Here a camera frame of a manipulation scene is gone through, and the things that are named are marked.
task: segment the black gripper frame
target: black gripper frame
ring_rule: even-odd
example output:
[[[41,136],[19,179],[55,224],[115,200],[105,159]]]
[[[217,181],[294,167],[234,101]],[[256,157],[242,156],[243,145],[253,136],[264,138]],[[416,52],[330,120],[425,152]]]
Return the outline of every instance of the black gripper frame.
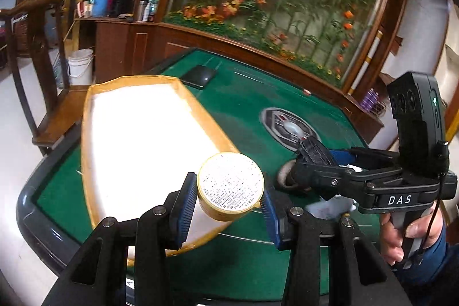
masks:
[[[286,204],[279,192],[268,188],[265,193],[284,221],[286,245],[280,250],[291,250],[281,306],[319,306],[321,246],[329,247],[330,306],[411,306],[389,266],[352,218],[334,222],[307,211],[294,215],[293,205]]]
[[[179,249],[169,222],[178,195],[179,191],[170,193],[164,205],[138,219],[104,218],[60,274],[42,306],[125,306],[129,246],[135,246],[136,305],[173,306],[165,250]]]
[[[357,147],[332,152],[351,154],[353,165],[365,170],[356,172],[338,165],[305,162],[300,148],[297,163],[291,171],[298,189],[312,187],[325,200],[337,194],[352,198],[359,203],[359,211],[363,214],[424,211],[438,198],[440,179],[426,178],[403,169],[398,165],[399,154],[396,152]],[[457,177],[448,173],[442,186],[442,200],[453,198],[456,186]],[[397,204],[400,197],[403,203]]]

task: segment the purple object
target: purple object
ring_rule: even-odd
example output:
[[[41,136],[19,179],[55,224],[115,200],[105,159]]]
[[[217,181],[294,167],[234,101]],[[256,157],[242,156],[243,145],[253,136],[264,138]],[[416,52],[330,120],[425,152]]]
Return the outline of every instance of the purple object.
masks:
[[[375,99],[375,96],[375,91],[373,89],[370,89],[365,95],[364,99],[360,102],[360,105],[364,111],[370,112],[371,108],[373,108],[377,100],[377,97]]]

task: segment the cable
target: cable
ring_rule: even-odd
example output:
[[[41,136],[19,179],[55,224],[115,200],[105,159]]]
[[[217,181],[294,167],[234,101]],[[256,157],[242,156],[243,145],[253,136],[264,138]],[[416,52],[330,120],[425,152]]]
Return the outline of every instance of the cable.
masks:
[[[429,226],[427,227],[427,232],[425,233],[425,236],[424,238],[422,239],[422,242],[421,242],[421,247],[419,248],[419,251],[418,251],[418,256],[421,256],[424,254],[425,252],[425,248],[424,248],[424,245],[425,245],[425,242],[427,241],[427,239],[429,238],[429,235],[430,235],[430,231],[432,229],[432,225],[433,225],[433,221],[435,220],[435,216],[437,215],[437,212],[438,212],[438,208],[440,207],[440,203],[442,201],[442,189],[443,189],[443,184],[445,182],[445,179],[446,179],[446,173],[442,173],[440,175],[440,187],[438,189],[438,198],[437,198],[437,206],[435,207],[435,209],[433,210],[433,213],[432,213],[432,218],[429,222]]]

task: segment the bottle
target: bottle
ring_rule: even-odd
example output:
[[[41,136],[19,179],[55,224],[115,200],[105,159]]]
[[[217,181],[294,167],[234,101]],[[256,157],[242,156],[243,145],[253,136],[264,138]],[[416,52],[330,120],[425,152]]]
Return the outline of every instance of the bottle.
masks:
[[[147,7],[150,12],[148,15],[148,21],[155,21],[155,14],[158,8],[158,3],[159,0],[149,0],[150,7]]]
[[[147,3],[146,1],[140,1],[139,8],[137,9],[137,15],[135,17],[135,21],[143,21],[146,3]]]
[[[148,3],[146,4],[145,10],[144,10],[142,21],[148,21],[148,16],[150,15],[150,6],[151,6],[151,2],[148,1]]]
[[[93,17],[107,16],[108,11],[108,0],[94,0],[94,6],[92,8]]]

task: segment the green leaf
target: green leaf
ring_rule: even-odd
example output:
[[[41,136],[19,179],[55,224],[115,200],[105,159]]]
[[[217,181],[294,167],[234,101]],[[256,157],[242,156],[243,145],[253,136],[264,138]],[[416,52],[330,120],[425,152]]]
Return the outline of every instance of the green leaf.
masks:
[[[312,42],[314,44],[320,43],[320,41],[316,38],[316,36],[304,36],[303,39],[308,42]]]

